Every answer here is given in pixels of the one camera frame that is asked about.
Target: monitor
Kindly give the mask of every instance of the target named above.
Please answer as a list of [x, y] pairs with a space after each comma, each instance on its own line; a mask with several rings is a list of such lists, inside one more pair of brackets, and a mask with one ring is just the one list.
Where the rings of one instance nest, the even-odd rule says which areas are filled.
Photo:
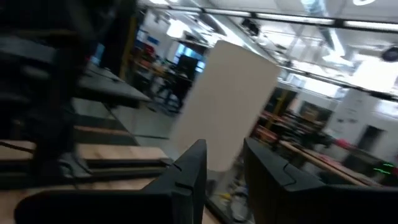
[[199, 59], [181, 55], [180, 59], [178, 60], [176, 71], [185, 73], [188, 79], [193, 81], [195, 79], [198, 62]]

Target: white board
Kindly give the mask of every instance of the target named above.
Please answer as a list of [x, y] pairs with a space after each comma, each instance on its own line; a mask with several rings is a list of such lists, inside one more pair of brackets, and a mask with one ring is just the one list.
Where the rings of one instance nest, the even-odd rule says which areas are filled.
[[280, 68], [237, 45], [218, 41], [177, 120], [170, 141], [179, 153], [206, 139], [208, 169], [226, 171], [277, 84]]

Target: yellow pole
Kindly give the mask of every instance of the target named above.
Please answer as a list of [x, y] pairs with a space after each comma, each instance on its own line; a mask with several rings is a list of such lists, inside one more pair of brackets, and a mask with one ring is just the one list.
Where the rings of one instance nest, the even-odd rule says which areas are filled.
[[136, 39], [136, 17], [132, 16], [130, 18], [130, 31], [127, 38], [126, 46], [124, 47], [122, 64], [119, 73], [119, 77], [123, 80], [126, 79], [126, 70], [129, 65], [128, 61], [130, 56], [130, 50], [132, 45], [134, 44], [135, 39]]
[[276, 104], [274, 112], [272, 112], [272, 117], [270, 119], [268, 119], [266, 129], [269, 129], [271, 127], [271, 125], [273, 124], [274, 116], [276, 116], [279, 113], [280, 107], [282, 106], [282, 103], [285, 101], [285, 98], [286, 98], [288, 92], [289, 91], [284, 90], [282, 93], [282, 96], [278, 99], [278, 103]]

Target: green light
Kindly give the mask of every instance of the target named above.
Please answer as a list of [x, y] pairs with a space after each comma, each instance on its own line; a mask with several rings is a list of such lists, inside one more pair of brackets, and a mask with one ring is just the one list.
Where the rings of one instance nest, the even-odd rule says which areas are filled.
[[384, 171], [382, 169], [374, 168], [374, 170], [379, 171], [380, 173], [383, 173], [383, 174], [391, 174], [390, 172]]
[[394, 167], [392, 164], [383, 164], [384, 166]]

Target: wooden tabletop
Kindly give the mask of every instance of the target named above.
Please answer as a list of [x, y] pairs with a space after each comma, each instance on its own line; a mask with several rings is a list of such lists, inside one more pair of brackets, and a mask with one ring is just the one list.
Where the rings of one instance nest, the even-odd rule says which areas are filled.
[[[5, 141], [21, 147], [34, 148], [34, 144], [27, 141]], [[79, 144], [78, 150], [85, 159], [158, 159], [167, 158], [158, 147], [139, 146], [110, 146], [100, 144]], [[28, 152], [17, 151], [0, 146], [1, 159], [28, 159], [31, 158]], [[139, 190], [149, 184], [153, 179], [120, 180], [111, 182], [96, 182], [94, 184], [80, 184], [79, 189], [95, 190]], [[37, 194], [44, 190], [73, 190], [72, 185], [53, 186], [39, 189], [9, 190], [0, 191], [0, 224], [14, 223], [14, 208], [23, 198]], [[211, 213], [205, 209], [203, 222], [206, 224], [218, 223]]]
[[292, 146], [290, 143], [286, 141], [281, 141], [280, 144], [287, 149], [294, 151], [304, 158], [306, 158], [312, 164], [330, 171], [341, 178], [351, 182], [352, 184], [359, 185], [359, 186], [372, 186], [372, 187], [380, 187], [381, 184], [375, 182], [374, 180], [366, 177], [363, 174], [357, 173], [351, 169], [348, 169], [342, 166], [339, 162], [334, 161], [332, 158], [320, 154], [315, 151], [311, 151], [309, 149], [297, 149], [296, 147]]

